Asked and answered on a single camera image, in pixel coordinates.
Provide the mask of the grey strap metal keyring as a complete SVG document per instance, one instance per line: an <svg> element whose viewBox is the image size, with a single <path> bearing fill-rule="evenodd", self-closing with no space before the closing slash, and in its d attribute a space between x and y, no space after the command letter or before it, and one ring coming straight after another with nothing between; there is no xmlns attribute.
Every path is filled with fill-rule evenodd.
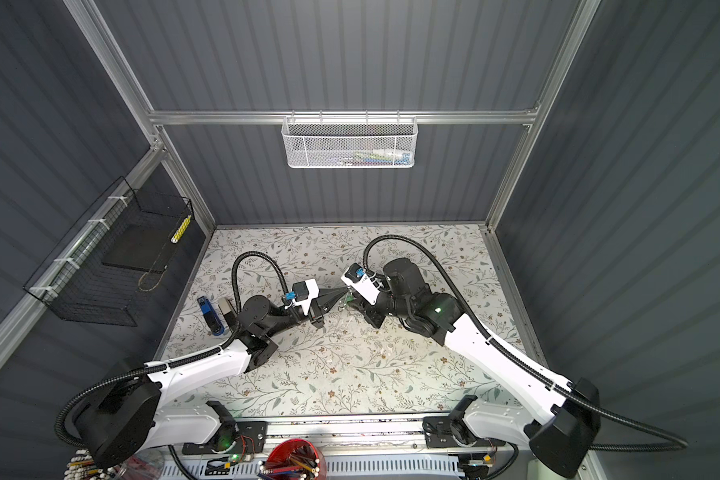
<svg viewBox="0 0 720 480"><path fill-rule="evenodd" d="M351 307L351 302L353 301L346 301L346 295L337 304L337 308L341 312L348 310Z"/></svg>

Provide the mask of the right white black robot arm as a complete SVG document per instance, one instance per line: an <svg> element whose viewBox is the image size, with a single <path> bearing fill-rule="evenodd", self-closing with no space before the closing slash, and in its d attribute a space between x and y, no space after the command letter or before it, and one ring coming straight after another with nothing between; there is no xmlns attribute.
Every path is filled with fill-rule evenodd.
<svg viewBox="0 0 720 480"><path fill-rule="evenodd" d="M538 378L544 375L555 384L565 384L564 377L493 333L482 333L462 303L452 294L433 291L407 258L387 263L381 273L353 263L342 280L352 292L353 307L372 326L380 327L387 317L396 317L407 330L480 367L519 402L517 408L498 407L475 395L464 396L449 414L445 429L457 444L501 440L529 448L561 477L576 475L600 429L600 419Z"/></svg>

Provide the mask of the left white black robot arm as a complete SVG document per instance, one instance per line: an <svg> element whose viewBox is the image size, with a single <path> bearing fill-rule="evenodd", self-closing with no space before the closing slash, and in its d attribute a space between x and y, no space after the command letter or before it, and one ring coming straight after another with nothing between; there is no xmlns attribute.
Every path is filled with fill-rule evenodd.
<svg viewBox="0 0 720 480"><path fill-rule="evenodd" d="M344 287L297 283L280 305L263 295L226 314L231 336L221 345L143 367L115 370L74 407L72 425L83 448L103 468L155 447L210 441L229 448L234 418L218 401L179 408L175 402L207 384L242 376L264 365L278 346L274 336L305 322L320 328L346 295Z"/></svg>

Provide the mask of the blue usb stick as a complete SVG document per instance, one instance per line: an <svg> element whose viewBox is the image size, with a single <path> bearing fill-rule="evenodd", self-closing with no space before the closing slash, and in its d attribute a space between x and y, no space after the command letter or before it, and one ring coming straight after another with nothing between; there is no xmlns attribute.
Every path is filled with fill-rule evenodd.
<svg viewBox="0 0 720 480"><path fill-rule="evenodd" d="M213 336L221 336L225 332L225 327L218 313L214 309L210 300L205 296L197 298L204 321Z"/></svg>

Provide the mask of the yellow marker pen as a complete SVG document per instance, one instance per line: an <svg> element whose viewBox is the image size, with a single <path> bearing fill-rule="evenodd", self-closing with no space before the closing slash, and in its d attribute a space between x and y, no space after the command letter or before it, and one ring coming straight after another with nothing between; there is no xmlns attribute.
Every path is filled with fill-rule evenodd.
<svg viewBox="0 0 720 480"><path fill-rule="evenodd" d="M192 220L193 220L193 216L192 216L191 214L187 215L187 216L182 220L182 222L177 226L176 230L174 231L174 233L172 234L172 236L171 236L171 238L170 238L170 242L171 242L172 244L177 244L177 243L182 239L182 237L184 236L185 232L187 231L187 229L188 229L189 226L191 225Z"/></svg>

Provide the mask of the red pencil cup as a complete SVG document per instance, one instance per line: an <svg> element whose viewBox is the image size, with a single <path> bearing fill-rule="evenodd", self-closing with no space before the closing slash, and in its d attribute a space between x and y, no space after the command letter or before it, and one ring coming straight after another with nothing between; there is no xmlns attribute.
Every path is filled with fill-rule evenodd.
<svg viewBox="0 0 720 480"><path fill-rule="evenodd" d="M327 462L322 452L310 441L304 439L286 440L276 446L260 463L259 479L326 479Z"/></svg>

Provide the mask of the clear pencil jar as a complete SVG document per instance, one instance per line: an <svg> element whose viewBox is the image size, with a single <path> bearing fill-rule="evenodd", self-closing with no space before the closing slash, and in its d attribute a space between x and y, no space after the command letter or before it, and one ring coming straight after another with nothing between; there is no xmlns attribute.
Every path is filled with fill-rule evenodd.
<svg viewBox="0 0 720 480"><path fill-rule="evenodd" d="M87 450L77 450L67 463L63 478L82 479L159 479L164 462L160 455L136 454L112 467L97 465Z"/></svg>

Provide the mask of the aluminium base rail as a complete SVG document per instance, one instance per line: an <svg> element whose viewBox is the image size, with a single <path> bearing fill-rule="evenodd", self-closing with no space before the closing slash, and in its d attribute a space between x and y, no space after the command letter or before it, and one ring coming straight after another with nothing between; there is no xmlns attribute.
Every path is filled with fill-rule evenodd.
<svg viewBox="0 0 720 480"><path fill-rule="evenodd" d="M434 478L462 478L461 456L500 456L500 465L518 448L518 458L532 457L529 441L520 427L524 413L499 406L499 424L481 430L487 437L472 444L458 443L450 432L450 420L442 413L401 413L314 417L241 418L237 427L248 440L238 452L254 459L233 466L220 479L253 479L257 463L288 440L313 444L324 459L321 475L328 479L370 478L401 474Z"/></svg>

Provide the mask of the white mesh wall basket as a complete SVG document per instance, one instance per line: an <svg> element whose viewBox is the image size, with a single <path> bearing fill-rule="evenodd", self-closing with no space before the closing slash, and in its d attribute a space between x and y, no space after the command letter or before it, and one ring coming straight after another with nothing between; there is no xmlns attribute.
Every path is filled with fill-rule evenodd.
<svg viewBox="0 0 720 480"><path fill-rule="evenodd" d="M415 165L418 134L416 118L398 115L292 115L281 125L294 169L408 169Z"/></svg>

